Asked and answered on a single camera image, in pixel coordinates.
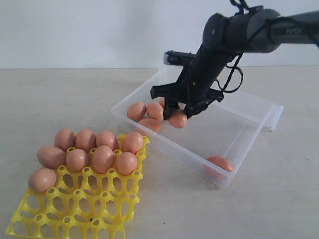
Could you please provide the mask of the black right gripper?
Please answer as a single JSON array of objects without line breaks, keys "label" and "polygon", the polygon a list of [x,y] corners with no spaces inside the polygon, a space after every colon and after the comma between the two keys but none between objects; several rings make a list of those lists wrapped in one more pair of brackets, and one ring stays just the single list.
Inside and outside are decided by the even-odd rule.
[{"label": "black right gripper", "polygon": [[208,108],[208,104],[223,100],[221,90],[210,87],[217,80],[227,63],[234,59],[234,55],[225,51],[208,51],[200,48],[194,59],[183,69],[173,83],[152,86],[150,95],[152,99],[164,97],[163,119],[170,117],[179,109],[179,104],[186,106],[183,113],[187,119],[200,114]]}]

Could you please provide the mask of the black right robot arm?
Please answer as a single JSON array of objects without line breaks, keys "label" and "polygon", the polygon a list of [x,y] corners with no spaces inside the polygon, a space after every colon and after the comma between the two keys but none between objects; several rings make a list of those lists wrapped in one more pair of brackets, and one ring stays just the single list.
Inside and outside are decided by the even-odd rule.
[{"label": "black right robot arm", "polygon": [[184,53],[168,51],[164,54],[167,65],[182,66],[174,83],[153,86],[152,99],[163,97],[163,118],[169,119],[185,104],[183,113],[192,117],[206,110],[214,101],[221,101],[227,93],[226,86],[212,89],[219,74],[228,63],[232,71],[244,53],[270,53],[281,44],[319,43],[319,13],[317,11],[292,16],[280,16],[272,9],[261,6],[232,17],[212,15],[203,30],[198,51]]}]

